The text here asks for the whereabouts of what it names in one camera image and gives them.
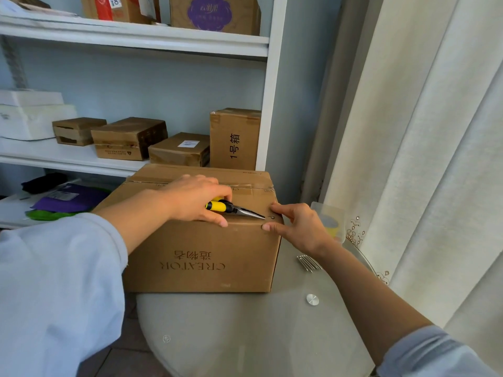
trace yellow handle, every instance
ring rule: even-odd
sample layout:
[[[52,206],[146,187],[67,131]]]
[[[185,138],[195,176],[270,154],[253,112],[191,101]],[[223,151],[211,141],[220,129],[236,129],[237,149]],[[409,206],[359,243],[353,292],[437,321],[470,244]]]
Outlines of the yellow handle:
[[[211,210],[213,212],[224,213],[227,210],[227,205],[224,204],[223,202],[211,201],[211,202],[207,203],[204,208]]]

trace light blue sleeve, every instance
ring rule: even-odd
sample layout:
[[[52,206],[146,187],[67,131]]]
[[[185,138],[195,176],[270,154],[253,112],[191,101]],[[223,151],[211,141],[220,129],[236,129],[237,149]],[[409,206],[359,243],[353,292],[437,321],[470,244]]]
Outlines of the light blue sleeve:
[[[127,250],[103,218],[71,218],[0,234],[0,374],[75,376],[116,340]]]
[[[381,377],[499,377],[468,346],[437,326],[418,329],[391,347]]]

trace hand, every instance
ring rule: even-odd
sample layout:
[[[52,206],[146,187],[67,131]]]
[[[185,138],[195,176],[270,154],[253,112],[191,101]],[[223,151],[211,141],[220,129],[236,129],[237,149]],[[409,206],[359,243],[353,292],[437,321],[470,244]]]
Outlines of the hand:
[[[232,200],[232,189],[219,185],[214,177],[184,174],[178,180],[162,187],[166,203],[170,207],[170,219],[180,221],[208,221],[227,227],[227,220],[218,213],[206,210],[204,206],[215,197]]]
[[[268,222],[262,229],[281,235],[312,258],[319,260],[331,247],[341,245],[327,233],[318,214],[305,203],[281,205],[275,202],[271,205],[271,210],[286,215],[293,225]]]

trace purple logo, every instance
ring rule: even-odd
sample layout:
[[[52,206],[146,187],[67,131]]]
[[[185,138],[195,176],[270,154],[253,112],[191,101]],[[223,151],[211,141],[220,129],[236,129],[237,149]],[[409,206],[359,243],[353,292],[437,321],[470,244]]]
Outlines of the purple logo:
[[[192,0],[187,17],[198,29],[222,31],[232,21],[232,12],[225,0]]]

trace silver round disc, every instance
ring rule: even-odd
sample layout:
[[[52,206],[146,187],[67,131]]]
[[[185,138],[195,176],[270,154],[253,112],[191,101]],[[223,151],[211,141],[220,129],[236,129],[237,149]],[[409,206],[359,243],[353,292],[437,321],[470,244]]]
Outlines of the silver round disc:
[[[317,306],[319,304],[319,299],[316,295],[313,295],[312,293],[308,293],[306,296],[306,300],[309,304],[312,306]]]

